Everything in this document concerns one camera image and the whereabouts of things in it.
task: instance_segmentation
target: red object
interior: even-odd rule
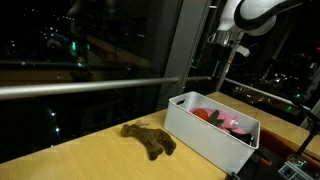
[[[197,109],[195,111],[193,111],[193,114],[198,116],[199,118],[209,122],[209,115],[207,113],[207,111],[205,111],[204,109]]]

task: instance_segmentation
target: pink toy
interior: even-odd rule
[[[193,108],[190,110],[190,112],[193,112],[197,109],[200,109],[200,108]],[[205,110],[208,113],[209,117],[211,116],[211,114],[213,112],[216,111],[216,109],[209,109],[209,108],[201,108],[201,109]],[[237,134],[246,134],[246,132],[243,129],[241,129],[237,126],[239,123],[237,116],[232,115],[232,114],[228,114],[226,112],[219,110],[218,119],[221,119],[224,121],[223,124],[220,126],[221,130],[223,130],[227,133],[230,133],[230,131],[232,131]]]

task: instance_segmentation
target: white plastic bin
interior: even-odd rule
[[[254,142],[250,146],[205,122],[190,112],[193,108],[217,109],[238,116],[238,127],[251,133]],[[238,173],[259,147],[257,120],[196,92],[169,99],[164,128],[228,174]]]

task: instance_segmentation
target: brown plush toy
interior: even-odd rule
[[[176,143],[170,135],[162,129],[147,129],[137,124],[123,125],[121,129],[123,137],[136,137],[147,148],[150,160],[156,160],[158,155],[165,150],[167,155],[171,155],[176,148]]]

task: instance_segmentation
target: wooden table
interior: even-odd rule
[[[301,145],[308,132],[257,108],[222,93],[208,97],[261,122],[261,128]],[[149,128],[162,128],[166,110],[137,120],[149,122]],[[117,125],[52,148],[0,164],[0,179],[224,179],[226,174],[172,137],[177,149],[157,160],[148,159],[146,149],[135,138],[120,136]],[[308,152],[320,155],[320,139],[316,137]]]

